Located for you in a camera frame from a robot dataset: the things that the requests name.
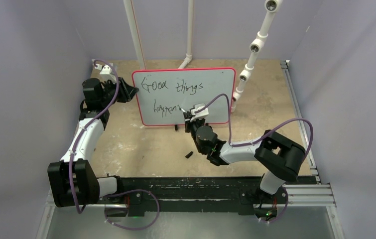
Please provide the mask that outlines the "black marker cap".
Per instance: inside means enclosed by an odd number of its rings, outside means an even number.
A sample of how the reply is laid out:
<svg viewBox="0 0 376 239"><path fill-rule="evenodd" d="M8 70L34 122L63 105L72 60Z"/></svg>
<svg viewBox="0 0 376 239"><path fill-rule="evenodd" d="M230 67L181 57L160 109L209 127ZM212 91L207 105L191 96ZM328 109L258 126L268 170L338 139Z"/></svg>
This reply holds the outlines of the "black marker cap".
<svg viewBox="0 0 376 239"><path fill-rule="evenodd" d="M194 153L194 152L190 151L188 154L185 155L185 158L188 159L189 157L191 157L191 156L193 155L193 153Z"/></svg>

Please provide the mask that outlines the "pink-framed whiteboard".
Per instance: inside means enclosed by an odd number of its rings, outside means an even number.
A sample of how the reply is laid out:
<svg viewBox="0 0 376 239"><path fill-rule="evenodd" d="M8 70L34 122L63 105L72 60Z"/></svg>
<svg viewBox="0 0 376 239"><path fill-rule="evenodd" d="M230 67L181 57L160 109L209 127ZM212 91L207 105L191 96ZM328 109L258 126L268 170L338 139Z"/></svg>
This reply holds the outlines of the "pink-framed whiteboard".
<svg viewBox="0 0 376 239"><path fill-rule="evenodd" d="M207 122L225 124L235 89L236 71L232 67L138 70L131 75L139 88L136 100L141 122L145 126L183 124L180 108L188 111L196 104L209 107Z"/></svg>

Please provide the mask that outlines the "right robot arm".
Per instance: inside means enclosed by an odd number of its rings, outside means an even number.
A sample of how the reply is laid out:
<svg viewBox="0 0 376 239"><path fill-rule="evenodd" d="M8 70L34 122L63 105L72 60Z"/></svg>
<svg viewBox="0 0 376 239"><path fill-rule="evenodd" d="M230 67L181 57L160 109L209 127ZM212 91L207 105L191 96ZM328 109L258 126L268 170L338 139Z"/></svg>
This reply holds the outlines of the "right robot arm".
<svg viewBox="0 0 376 239"><path fill-rule="evenodd" d="M198 152L216 166L236 162L258 161L266 169L259 187L257 198L269 202L285 182L294 182L310 148L304 148L295 141L277 133L276 129L266 130L264 135L250 141L229 143L218 139L204 117L184 112L185 132L190 133Z"/></svg>

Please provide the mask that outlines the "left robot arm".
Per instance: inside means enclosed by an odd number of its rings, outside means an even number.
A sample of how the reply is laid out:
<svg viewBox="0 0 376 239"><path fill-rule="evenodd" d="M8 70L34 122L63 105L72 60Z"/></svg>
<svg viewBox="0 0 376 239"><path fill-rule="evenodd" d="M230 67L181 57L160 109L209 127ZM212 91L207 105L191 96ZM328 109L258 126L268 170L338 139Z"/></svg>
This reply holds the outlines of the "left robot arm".
<svg viewBox="0 0 376 239"><path fill-rule="evenodd" d="M78 213L104 196L114 204L124 200L120 177L97 177L90 160L109 121L110 106L130 102L139 91L122 77L105 82L89 78L82 83L82 89L85 98L80 104L76 134L62 158L47 168L55 206L75 206Z"/></svg>

